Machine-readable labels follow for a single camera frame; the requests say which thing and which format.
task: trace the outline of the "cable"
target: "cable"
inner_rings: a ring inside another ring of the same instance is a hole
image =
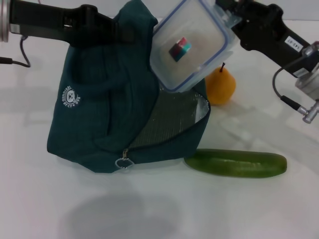
[[[30,67],[31,67],[30,61],[29,61],[28,57],[26,56],[26,54],[25,54],[25,52],[24,52],[24,48],[23,48],[23,42],[24,42],[27,38],[28,38],[27,36],[22,36],[22,37],[21,37],[21,40],[20,40],[20,49],[21,49],[21,53],[22,53],[22,55],[23,55],[23,57],[24,57],[24,59],[25,59],[25,61],[26,61],[26,64],[25,64],[25,63],[22,63],[22,62],[19,62],[19,61],[12,61],[12,64],[30,68]]]
[[[297,64],[298,62],[306,59],[308,57],[308,55],[304,55],[304,56],[301,56],[300,58],[298,58],[297,60],[294,60],[293,62],[287,64],[286,66],[280,68],[273,76],[273,89],[274,89],[274,92],[276,93],[276,95],[281,98],[282,95],[279,94],[278,90],[277,90],[277,87],[276,87],[276,78],[277,76],[279,75],[280,72],[282,72],[283,70],[287,70],[288,68],[292,67],[293,65]]]

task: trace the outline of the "bag logo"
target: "bag logo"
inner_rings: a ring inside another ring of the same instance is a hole
[[[79,105],[80,100],[81,97],[79,97],[70,86],[65,88],[65,90],[62,92],[62,102],[67,108],[72,108]]]

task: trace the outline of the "cucumber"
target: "cucumber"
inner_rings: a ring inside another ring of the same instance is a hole
[[[274,153],[198,149],[185,162],[198,171],[228,177],[268,178],[287,170],[286,158]]]

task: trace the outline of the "plastic food container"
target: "plastic food container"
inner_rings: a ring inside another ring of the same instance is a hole
[[[152,70],[167,91],[187,91],[231,55],[234,40],[213,5],[183,0],[154,29]]]

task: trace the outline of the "white surface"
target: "white surface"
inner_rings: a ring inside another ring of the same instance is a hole
[[[142,0],[156,17],[164,17],[180,0]],[[318,0],[258,0],[269,5],[275,3],[284,10],[284,19],[319,20]],[[78,7],[92,4],[103,14],[115,16],[128,0],[41,0],[43,4],[59,7]]]
[[[319,39],[315,22],[287,22]],[[0,55],[22,60],[18,36]],[[278,66],[239,46],[227,61],[232,102],[213,108],[201,147],[281,153],[288,171],[270,179],[211,176],[182,160],[94,174],[46,152],[67,45],[31,38],[31,69],[1,66],[1,239],[316,239],[319,237],[319,118],[312,125],[272,91]],[[281,93],[309,107],[287,73]]]
[[[217,13],[212,14],[216,20],[198,0],[188,0],[155,29],[158,31],[153,37],[151,67],[171,92],[191,89],[221,64],[223,58],[227,59],[225,56],[233,45],[235,34],[218,20]],[[191,48],[176,62],[169,51],[183,38]]]

